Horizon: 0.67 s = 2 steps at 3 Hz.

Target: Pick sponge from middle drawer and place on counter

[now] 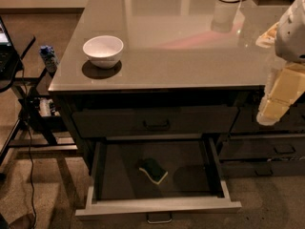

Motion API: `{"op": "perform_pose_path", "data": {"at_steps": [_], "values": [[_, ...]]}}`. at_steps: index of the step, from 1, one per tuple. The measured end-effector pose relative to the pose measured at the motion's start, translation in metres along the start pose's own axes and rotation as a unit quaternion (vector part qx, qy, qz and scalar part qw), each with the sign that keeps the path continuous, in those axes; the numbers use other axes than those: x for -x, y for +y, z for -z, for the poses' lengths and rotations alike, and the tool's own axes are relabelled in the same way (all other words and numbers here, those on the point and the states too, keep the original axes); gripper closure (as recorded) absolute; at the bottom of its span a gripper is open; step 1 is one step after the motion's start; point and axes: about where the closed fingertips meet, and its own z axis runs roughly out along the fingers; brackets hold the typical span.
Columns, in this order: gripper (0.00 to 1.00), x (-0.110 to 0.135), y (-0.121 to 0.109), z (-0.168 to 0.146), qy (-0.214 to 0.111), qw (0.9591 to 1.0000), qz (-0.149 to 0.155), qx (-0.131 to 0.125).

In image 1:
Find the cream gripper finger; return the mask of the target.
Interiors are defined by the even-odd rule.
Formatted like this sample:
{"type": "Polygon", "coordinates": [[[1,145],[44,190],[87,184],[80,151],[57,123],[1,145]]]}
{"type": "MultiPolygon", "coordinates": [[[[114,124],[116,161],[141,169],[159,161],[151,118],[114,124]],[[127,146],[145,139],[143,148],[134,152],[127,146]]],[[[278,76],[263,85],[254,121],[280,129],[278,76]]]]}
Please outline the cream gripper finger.
{"type": "Polygon", "coordinates": [[[305,65],[288,62],[282,69],[271,69],[258,107],[256,121],[273,126],[305,93],[305,65]]]}
{"type": "Polygon", "coordinates": [[[255,41],[255,44],[261,48],[270,48],[275,44],[275,37],[277,33],[278,23],[274,23],[263,34],[261,34],[255,41]]]}

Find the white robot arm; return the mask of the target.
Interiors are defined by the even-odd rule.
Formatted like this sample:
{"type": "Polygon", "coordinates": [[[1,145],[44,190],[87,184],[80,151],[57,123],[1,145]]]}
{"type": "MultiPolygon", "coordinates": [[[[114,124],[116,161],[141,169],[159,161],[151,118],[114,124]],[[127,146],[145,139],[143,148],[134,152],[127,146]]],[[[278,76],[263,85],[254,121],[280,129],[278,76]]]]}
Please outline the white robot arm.
{"type": "Polygon", "coordinates": [[[260,125],[272,126],[305,93],[305,0],[294,0],[256,45],[274,46],[275,55],[286,61],[280,69],[270,70],[256,116],[260,125]]]}

